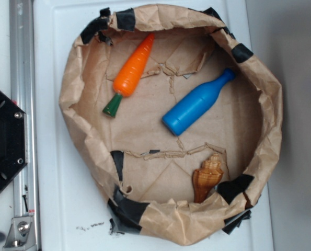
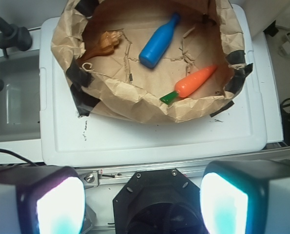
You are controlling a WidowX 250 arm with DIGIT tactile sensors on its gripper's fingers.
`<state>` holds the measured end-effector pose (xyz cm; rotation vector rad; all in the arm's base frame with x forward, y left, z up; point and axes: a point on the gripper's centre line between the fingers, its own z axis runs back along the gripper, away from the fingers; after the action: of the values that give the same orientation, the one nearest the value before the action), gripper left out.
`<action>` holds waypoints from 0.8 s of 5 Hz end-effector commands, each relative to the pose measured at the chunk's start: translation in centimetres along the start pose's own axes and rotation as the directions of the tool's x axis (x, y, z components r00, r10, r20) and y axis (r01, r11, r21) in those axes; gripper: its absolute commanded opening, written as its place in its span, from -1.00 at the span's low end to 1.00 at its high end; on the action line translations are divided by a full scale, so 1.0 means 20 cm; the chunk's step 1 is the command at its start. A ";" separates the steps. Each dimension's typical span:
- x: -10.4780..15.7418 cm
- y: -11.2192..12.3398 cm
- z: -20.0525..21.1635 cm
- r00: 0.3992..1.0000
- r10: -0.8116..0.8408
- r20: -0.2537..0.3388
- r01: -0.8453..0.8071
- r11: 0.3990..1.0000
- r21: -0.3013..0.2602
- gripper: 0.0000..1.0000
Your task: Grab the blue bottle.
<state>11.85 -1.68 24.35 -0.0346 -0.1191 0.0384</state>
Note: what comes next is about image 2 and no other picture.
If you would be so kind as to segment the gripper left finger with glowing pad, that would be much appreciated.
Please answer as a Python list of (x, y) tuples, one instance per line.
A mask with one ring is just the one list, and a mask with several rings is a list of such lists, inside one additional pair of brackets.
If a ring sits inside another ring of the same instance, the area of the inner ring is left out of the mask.
[(74, 168), (0, 166), (0, 234), (79, 234), (84, 213)]

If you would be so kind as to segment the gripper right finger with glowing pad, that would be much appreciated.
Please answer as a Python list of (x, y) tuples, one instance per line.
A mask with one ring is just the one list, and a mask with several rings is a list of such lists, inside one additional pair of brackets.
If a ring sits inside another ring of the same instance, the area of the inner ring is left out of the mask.
[(211, 234), (290, 234), (290, 159), (210, 162), (200, 207)]

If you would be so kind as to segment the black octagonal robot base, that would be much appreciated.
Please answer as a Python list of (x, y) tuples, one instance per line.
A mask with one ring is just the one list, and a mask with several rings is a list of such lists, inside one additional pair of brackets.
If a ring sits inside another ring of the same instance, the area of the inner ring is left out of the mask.
[(113, 199), (117, 234), (206, 234), (200, 188), (178, 169), (133, 174)]

